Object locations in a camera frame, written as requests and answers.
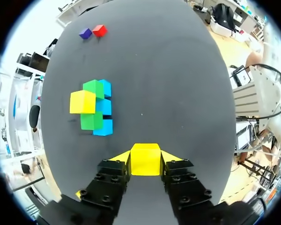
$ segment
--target purple cube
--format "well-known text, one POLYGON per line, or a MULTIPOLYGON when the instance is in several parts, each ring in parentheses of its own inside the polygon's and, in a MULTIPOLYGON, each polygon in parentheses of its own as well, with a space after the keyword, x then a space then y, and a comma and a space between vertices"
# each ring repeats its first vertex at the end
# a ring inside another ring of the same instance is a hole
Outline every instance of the purple cube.
POLYGON ((83 39, 88 39, 92 33, 93 32, 89 28, 86 28, 80 32, 79 36, 82 37, 83 39))

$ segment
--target screw head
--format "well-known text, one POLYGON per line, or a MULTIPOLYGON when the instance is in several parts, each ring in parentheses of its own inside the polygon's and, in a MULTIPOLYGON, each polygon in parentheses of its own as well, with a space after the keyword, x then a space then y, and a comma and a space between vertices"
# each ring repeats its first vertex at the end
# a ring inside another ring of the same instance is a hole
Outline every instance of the screw head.
POLYGON ((181 203, 181 204, 189 203, 190 200, 191 200, 191 199, 190 199, 188 196, 183 196, 183 197, 180 199, 180 203, 181 203))
POLYGON ((80 190, 80 195, 86 195, 88 192, 85 189, 80 190))
POLYGON ((104 195, 102 198, 102 202, 104 203, 110 203, 111 199, 108 195, 104 195))
POLYGON ((118 182, 118 176, 112 176, 111 181, 113 182, 118 182))
POLYGON ((196 174, 192 173, 189 175, 189 178, 195 179, 195 178, 197 178, 197 176, 196 176, 196 174))
POLYGON ((103 175, 100 174, 100 173, 97 173, 97 174, 95 175, 95 178, 97 178, 97 179, 102 178, 102 177, 103 177, 103 175))
POLYGON ((178 176, 175 176, 172 179, 173 179, 173 181, 180 181, 181 180, 180 177, 178 177, 178 176))
POLYGON ((204 195, 211 196, 211 193, 212 193, 211 190, 206 189, 204 195))

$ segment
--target toy block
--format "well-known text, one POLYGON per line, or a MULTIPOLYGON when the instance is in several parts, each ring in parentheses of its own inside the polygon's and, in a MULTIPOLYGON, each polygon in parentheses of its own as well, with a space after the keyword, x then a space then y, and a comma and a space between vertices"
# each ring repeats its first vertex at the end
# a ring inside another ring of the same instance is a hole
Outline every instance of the toy block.
POLYGON ((75 91, 70 97, 70 113, 95 113, 96 95, 86 90, 75 91))
POLYGON ((103 120, 103 128, 95 129, 93 135, 97 136, 107 136, 113 133, 112 120, 103 120))
POLYGON ((88 39, 92 33, 93 32, 89 28, 86 28, 79 33, 79 36, 82 37, 82 39, 88 39))
POLYGON ((104 86, 97 80, 84 83, 82 89, 95 93, 97 99, 104 99, 104 86))
POLYGON ((101 111, 104 116, 111 116, 111 101, 108 99, 97 100, 96 111, 101 111))
POLYGON ((130 150, 130 157, 132 175, 160 175, 161 150, 157 143, 134 144, 130 150))
POLYGON ((103 128, 103 114, 80 114, 81 130, 96 130, 103 128))
POLYGON ((111 97, 111 83, 107 80, 100 80, 99 82, 103 84, 104 96, 111 97))
POLYGON ((96 35, 96 37, 100 38, 100 37, 103 37, 107 33, 107 29, 104 25, 97 25, 93 29, 93 33, 94 33, 94 35, 96 35))

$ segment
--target yellow cube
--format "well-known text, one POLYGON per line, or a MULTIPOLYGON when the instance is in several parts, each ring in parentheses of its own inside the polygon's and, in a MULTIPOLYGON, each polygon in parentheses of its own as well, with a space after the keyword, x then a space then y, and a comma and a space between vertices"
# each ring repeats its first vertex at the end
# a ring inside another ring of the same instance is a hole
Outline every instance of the yellow cube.
POLYGON ((96 94, 87 90, 71 93, 71 114, 93 114, 96 112, 96 94))
POLYGON ((155 143, 137 143, 130 150, 131 174, 158 176, 160 174, 161 150, 155 143))

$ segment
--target blue cube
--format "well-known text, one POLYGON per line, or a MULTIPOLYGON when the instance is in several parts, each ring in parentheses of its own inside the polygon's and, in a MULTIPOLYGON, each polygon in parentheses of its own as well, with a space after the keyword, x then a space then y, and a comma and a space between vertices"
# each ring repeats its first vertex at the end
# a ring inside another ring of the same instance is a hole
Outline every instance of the blue cube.
POLYGON ((107 80, 100 80, 99 82, 104 86, 104 96, 111 97, 111 83, 107 80))
POLYGON ((89 28, 86 28, 79 33, 79 36, 82 37, 83 39, 88 39, 92 33, 93 32, 89 28))
POLYGON ((107 136, 113 133, 112 120, 103 120, 103 128, 93 131, 93 135, 107 136))
POLYGON ((101 111, 104 116, 111 116, 111 101, 108 99, 96 100, 96 112, 101 111))

